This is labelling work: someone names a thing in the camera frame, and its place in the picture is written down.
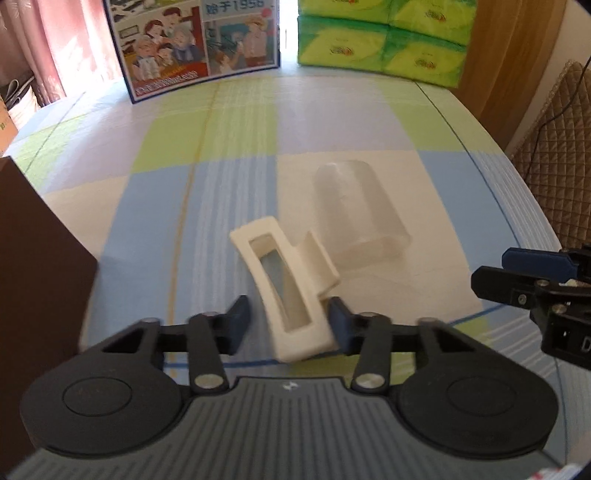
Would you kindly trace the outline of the translucent plastic cup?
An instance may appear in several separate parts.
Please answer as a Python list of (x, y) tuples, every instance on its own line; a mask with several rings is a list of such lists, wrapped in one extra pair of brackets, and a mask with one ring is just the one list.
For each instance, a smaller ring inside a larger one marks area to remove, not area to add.
[(322, 165), (314, 187), (322, 244), (339, 269), (392, 261), (410, 246), (411, 235), (368, 163)]

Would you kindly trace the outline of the cream hair claw clip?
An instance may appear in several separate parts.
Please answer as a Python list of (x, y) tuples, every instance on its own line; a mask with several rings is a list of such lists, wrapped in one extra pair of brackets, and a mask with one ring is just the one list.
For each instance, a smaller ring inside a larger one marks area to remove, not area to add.
[(276, 218), (263, 217), (229, 233), (259, 290), (274, 358), (293, 363), (335, 349), (324, 301), (341, 282), (318, 236), (291, 244)]

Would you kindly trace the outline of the checkered tablecloth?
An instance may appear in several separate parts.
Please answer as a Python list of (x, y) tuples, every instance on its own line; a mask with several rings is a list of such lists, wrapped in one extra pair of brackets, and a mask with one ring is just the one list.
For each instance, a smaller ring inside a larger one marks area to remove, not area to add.
[(252, 323), (222, 359), (228, 394), (192, 400), (144, 450), (112, 458), (39, 451), (15, 479), (523, 479), (567, 457), (559, 418), (544, 447), (500, 460), (448, 454), (392, 404), (349, 390), (353, 358), (274, 358), (259, 291), (229, 233), (276, 218), (322, 243), (315, 174), (360, 160), (409, 234), (401, 256), (341, 270), (332, 294), (398, 324), (435, 317), (520, 365), (538, 404), (561, 405), (561, 370), (522, 311), (479, 300), (469, 278), (510, 247), (557, 247), (502, 150), (448, 91), (308, 69), (236, 76), (133, 104), (124, 90), (63, 100), (9, 154), (99, 257), (83, 347), (146, 317), (177, 325), (249, 297)]

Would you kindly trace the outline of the brown quilted chair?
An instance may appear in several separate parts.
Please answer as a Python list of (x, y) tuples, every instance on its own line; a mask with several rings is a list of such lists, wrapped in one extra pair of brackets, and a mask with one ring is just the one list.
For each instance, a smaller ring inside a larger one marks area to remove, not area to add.
[(561, 245), (590, 242), (590, 67), (569, 61), (511, 156)]

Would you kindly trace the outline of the brown cardboard storage box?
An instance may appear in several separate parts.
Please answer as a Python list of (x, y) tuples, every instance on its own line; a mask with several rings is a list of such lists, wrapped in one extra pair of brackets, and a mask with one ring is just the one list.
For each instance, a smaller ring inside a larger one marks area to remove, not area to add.
[(27, 387), (73, 357), (97, 271), (15, 162), (1, 160), (1, 471), (33, 448), (19, 406)]

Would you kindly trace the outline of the pink curtain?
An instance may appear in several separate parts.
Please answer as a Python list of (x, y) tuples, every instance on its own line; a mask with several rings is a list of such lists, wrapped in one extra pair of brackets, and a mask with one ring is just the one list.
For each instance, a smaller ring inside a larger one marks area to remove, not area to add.
[(43, 105), (118, 75), (100, 1), (3, 1), (1, 83), (33, 73)]

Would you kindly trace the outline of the green tissue pack stack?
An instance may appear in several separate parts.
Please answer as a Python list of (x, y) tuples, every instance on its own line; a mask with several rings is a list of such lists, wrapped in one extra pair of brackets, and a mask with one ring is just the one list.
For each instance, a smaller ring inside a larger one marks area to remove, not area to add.
[(381, 73), (459, 86), (476, 1), (301, 1), (301, 65)]

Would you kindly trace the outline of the blue milk carton box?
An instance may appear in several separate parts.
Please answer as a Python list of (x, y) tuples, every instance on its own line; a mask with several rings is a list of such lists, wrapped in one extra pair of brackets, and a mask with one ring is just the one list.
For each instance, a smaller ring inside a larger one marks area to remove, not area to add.
[(106, 0), (103, 8), (133, 103), (280, 66), (273, 0)]

